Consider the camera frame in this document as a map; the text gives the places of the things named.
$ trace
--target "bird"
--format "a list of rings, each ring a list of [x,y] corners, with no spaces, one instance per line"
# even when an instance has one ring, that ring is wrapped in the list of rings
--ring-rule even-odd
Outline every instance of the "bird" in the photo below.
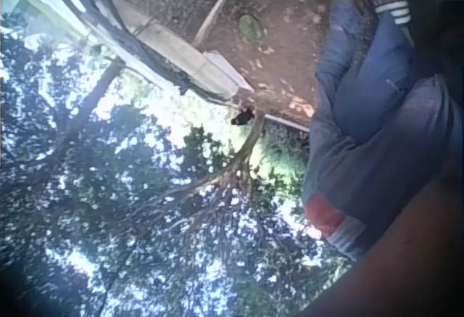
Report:
[[[253,111],[249,108],[242,111],[234,119],[231,120],[231,125],[243,126],[254,118]]]

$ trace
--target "leaf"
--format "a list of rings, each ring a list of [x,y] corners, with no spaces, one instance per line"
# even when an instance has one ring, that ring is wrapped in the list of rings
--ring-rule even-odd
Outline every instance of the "leaf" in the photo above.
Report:
[[[239,29],[242,37],[248,42],[259,41],[263,35],[261,25],[250,15],[244,15],[240,18]]]

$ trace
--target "tree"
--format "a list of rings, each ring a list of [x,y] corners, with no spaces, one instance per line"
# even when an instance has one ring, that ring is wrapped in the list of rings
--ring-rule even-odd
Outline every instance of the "tree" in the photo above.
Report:
[[[2,46],[1,180],[15,188],[2,197],[0,264],[35,313],[286,315],[340,266],[305,265],[320,245],[278,211],[298,186],[249,167],[261,114],[236,154],[203,128],[174,147],[134,101],[78,120],[95,93],[80,55],[33,52],[19,34]]]

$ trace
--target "striped sandal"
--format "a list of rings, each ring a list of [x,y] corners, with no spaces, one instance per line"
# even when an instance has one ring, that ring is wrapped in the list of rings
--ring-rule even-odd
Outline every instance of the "striped sandal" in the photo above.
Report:
[[[369,0],[377,15],[389,12],[399,26],[411,21],[409,4],[406,0]]]

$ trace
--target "red patch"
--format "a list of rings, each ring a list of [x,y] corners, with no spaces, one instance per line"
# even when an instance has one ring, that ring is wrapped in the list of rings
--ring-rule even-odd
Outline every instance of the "red patch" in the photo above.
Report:
[[[332,206],[319,192],[313,194],[304,207],[306,218],[325,238],[334,234],[344,220],[344,215]]]

